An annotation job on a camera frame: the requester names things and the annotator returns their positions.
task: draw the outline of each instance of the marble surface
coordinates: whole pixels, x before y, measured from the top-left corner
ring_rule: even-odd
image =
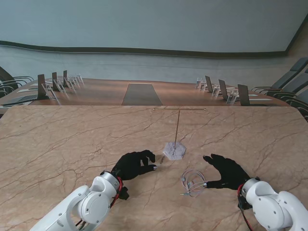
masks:
[[[219,173],[202,159],[216,153],[308,207],[308,124],[292,107],[205,107],[182,111],[178,140],[182,160],[165,158],[174,141],[177,111],[144,106],[15,106],[0,120],[0,231],[29,230],[76,187],[110,170],[121,155],[144,149],[156,154],[158,170],[125,181],[130,198],[119,200],[97,229],[247,230],[236,191],[206,189],[182,196],[180,175]],[[250,211],[254,230],[264,230]]]

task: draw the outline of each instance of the curved wall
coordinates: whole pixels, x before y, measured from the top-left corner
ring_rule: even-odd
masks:
[[[227,84],[269,86],[300,58],[308,56],[308,24],[303,28],[289,55],[262,59],[208,59],[138,54],[81,54],[32,51],[0,46],[0,66],[12,76],[45,74],[56,71],[81,73],[88,78],[156,80],[194,83],[209,75]]]
[[[285,51],[307,0],[20,0],[0,3],[0,40],[51,47]]]

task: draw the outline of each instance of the dark gray mat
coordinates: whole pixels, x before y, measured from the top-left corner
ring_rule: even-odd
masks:
[[[162,106],[152,84],[130,83],[122,105]]]

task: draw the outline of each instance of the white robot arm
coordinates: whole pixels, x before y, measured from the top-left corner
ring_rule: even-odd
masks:
[[[106,219],[121,187],[120,179],[103,172],[90,188],[84,185],[74,190],[30,231],[93,231]],[[81,227],[73,222],[72,214],[82,219]]]
[[[293,194],[276,193],[267,182],[251,178],[242,187],[242,195],[267,230],[291,227],[290,231],[308,231],[308,211]]]

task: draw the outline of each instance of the hexagonal base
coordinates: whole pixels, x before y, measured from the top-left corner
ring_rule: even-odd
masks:
[[[181,160],[185,154],[186,148],[180,142],[177,142],[174,148],[174,142],[166,143],[163,153],[169,160]]]

